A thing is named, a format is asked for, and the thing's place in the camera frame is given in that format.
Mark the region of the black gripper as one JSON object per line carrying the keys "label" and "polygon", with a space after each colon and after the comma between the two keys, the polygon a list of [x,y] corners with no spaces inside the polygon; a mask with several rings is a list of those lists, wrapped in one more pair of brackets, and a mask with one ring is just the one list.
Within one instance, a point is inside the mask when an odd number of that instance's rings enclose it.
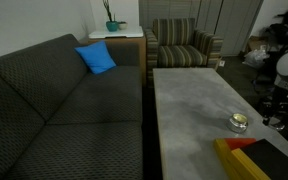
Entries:
{"label": "black gripper", "polygon": [[[288,90],[275,87],[272,93],[262,99],[263,124],[268,126],[273,115],[288,115]],[[288,131],[288,116],[283,118],[284,130]]]}

